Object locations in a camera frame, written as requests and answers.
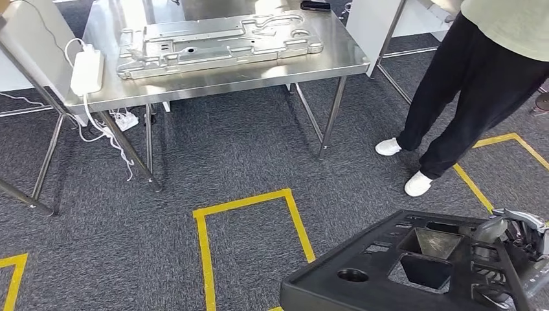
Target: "table top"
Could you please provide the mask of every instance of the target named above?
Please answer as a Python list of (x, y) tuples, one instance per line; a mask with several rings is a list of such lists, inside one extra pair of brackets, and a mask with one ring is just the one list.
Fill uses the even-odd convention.
[[(299, 10), (300, 0), (97, 0), (93, 3), (84, 41), (105, 54), (103, 88), (89, 95), (92, 112), (156, 102), (228, 93), (245, 89), (365, 73), (370, 61), (333, 12), (301, 11), (324, 44), (308, 54), (231, 67), (167, 76), (122, 80), (117, 76), (118, 41), (124, 28), (154, 23), (240, 15), (266, 15)], [(65, 103), (84, 113), (82, 100), (71, 94)]]

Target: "stainless steel table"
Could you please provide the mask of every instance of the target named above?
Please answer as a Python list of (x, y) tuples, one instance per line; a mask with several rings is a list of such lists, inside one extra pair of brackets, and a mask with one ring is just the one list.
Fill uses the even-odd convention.
[[(151, 173), (151, 127), (148, 122), (151, 104), (259, 87), (295, 84), (297, 94), (321, 143), (319, 157), (322, 158), (330, 143), (346, 76), (365, 73), (370, 62), (333, 12), (302, 11), (304, 17), (315, 27), (317, 35), (324, 44), (324, 50), (319, 54), (138, 80), (121, 80), (116, 74), (121, 30), (126, 27), (139, 28), (173, 21), (277, 14), (288, 10), (299, 10), (300, 2), (300, 0), (180, 0), (181, 4), (178, 5), (171, 1), (97, 0), (93, 3), (84, 32), (84, 41), (100, 49), (106, 56), (106, 62), (103, 88), (89, 95), (89, 108), (91, 112), (98, 113), (111, 128), (127, 155), (134, 159), (137, 168), (148, 178), (155, 190), (160, 190), (160, 186)], [(298, 83), (333, 77), (340, 77), (339, 85), (328, 124), (322, 132)], [(140, 160), (107, 112), (109, 109), (140, 105), (147, 107), (148, 165)], [(84, 113), (83, 102), (76, 95), (69, 96), (65, 106), (72, 113)]]

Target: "power strip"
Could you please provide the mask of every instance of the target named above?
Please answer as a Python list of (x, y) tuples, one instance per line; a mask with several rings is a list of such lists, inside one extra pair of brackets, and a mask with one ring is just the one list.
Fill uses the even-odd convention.
[[(131, 112), (125, 113), (124, 116), (119, 117), (115, 121), (122, 132), (139, 124), (139, 119)], [(107, 135), (108, 138), (113, 136), (110, 128), (104, 128), (103, 131), (105, 131), (105, 135)]]

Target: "white sneaker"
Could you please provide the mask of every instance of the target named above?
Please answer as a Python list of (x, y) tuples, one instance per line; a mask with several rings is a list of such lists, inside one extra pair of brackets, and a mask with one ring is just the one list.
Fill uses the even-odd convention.
[(397, 154), (402, 148), (398, 145), (396, 138), (387, 139), (375, 146), (375, 151), (382, 156), (392, 156)]
[(421, 196), (425, 194), (431, 187), (432, 179), (423, 175), (421, 172), (417, 172), (404, 186), (404, 191), (409, 196)]

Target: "white power adapter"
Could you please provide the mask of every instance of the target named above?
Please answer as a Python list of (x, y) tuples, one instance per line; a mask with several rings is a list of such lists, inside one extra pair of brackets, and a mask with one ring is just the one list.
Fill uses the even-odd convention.
[(103, 83), (103, 66), (105, 57), (93, 45), (84, 45), (84, 51), (76, 54), (74, 59), (71, 89), (74, 94), (84, 96), (101, 90)]

